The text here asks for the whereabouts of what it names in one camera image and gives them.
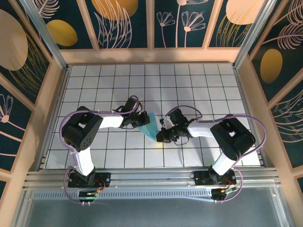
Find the black bracket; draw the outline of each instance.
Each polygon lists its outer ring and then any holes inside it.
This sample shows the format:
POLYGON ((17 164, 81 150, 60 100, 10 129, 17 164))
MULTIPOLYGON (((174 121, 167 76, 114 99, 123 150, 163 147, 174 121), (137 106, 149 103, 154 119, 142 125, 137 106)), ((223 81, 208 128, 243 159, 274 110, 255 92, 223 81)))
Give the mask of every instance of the black bracket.
POLYGON ((202 171, 194 171, 195 185, 196 186, 206 186, 206 185, 229 185, 230 183, 227 181, 230 180, 232 184, 237 184, 235 172, 233 170, 229 170, 225 175, 223 175, 218 181, 214 181, 209 176, 209 170, 202 171))
POLYGON ((94 183, 87 184, 83 179, 79 178, 76 173, 69 174, 68 187, 69 188, 100 188, 109 187, 110 173, 95 173, 94 183))

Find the grid floor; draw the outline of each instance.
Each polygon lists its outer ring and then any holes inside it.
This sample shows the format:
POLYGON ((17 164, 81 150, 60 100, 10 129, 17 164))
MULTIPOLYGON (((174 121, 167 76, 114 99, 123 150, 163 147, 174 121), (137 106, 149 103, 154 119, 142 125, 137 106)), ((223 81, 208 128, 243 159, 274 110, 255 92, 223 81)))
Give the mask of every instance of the grid floor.
MULTIPOLYGON (((197 108, 205 120, 245 114, 231 64, 73 66, 44 168, 74 165, 59 140, 64 116, 82 105, 91 110, 116 109, 131 95, 139 97, 148 113, 155 113, 158 130, 159 119, 177 105, 197 108)), ((196 118, 194 110, 181 110, 188 119, 196 118)), ((240 121, 249 128, 247 120, 240 121)), ((191 138, 176 146, 156 143, 138 129, 120 128, 100 129, 90 148, 96 168, 210 166, 221 152, 213 138, 191 138)), ((259 166, 258 154, 245 157, 239 165, 259 166)))

